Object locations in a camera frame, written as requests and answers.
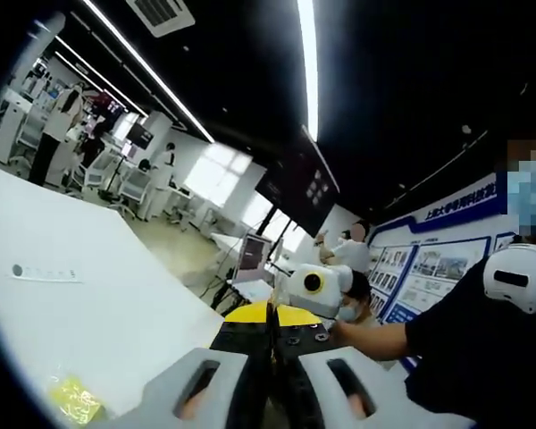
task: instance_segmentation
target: monitor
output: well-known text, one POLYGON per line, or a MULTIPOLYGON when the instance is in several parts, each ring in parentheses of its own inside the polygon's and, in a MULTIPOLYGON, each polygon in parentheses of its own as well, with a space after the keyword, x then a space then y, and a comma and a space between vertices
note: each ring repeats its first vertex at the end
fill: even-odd
POLYGON ((234 270, 233 283, 251 282, 264 279, 264 266, 272 242, 255 234, 247 234, 242 240, 239 264, 234 270))
POLYGON ((311 236, 322 227, 339 186, 306 127, 286 155, 269 167, 256 191, 311 236))
POLYGON ((138 123, 134 123, 127 134, 126 139, 137 147, 147 149, 147 146, 149 146, 149 143, 151 143, 151 140, 153 139, 153 134, 151 134, 138 123))

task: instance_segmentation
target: white shirt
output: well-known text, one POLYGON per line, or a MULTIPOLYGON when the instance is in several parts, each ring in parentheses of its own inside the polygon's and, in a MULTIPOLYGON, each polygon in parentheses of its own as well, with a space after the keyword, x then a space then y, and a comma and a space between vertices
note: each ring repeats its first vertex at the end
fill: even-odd
POLYGON ((153 186, 157 189, 167 189, 169 187, 169 181, 171 181, 173 165, 171 165, 172 151, 165 150, 160 154, 153 164, 156 167, 151 173, 153 186))
POLYGON ((369 270, 369 248, 364 242, 346 240, 331 250, 339 264, 365 273, 369 270))
POLYGON ((71 123, 77 115, 81 114, 81 110, 83 109, 83 99, 80 94, 70 109, 62 113, 63 105, 71 92, 72 89, 66 90, 55 100, 54 109, 50 113, 49 118, 47 118, 46 127, 44 127, 44 133, 57 141, 65 140, 65 135, 70 130, 71 123))

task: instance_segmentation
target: white robot head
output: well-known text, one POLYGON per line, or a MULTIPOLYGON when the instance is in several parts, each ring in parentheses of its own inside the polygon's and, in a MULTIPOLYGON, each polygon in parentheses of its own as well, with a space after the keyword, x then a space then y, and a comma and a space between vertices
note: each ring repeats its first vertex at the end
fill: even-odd
POLYGON ((484 293, 536 313, 536 245, 511 244, 491 255, 482 275, 484 293))
POLYGON ((290 305, 321 317, 335 317, 341 305, 339 278, 339 273, 328 267, 301 265, 287 281, 290 305))

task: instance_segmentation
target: computer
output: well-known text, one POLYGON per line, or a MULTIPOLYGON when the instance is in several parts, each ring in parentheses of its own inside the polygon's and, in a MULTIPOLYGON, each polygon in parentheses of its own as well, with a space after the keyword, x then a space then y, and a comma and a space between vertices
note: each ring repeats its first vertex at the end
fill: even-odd
POLYGON ((239 263, 234 270, 232 284, 263 280, 264 266, 271 246, 272 242, 268 239, 248 233, 242 240, 239 263))

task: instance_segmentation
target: air vent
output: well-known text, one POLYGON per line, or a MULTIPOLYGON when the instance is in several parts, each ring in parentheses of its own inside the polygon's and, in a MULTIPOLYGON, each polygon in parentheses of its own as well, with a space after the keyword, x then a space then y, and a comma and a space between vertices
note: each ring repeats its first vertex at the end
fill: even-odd
POLYGON ((182 0, 127 0, 127 4, 156 38, 195 25, 182 0))

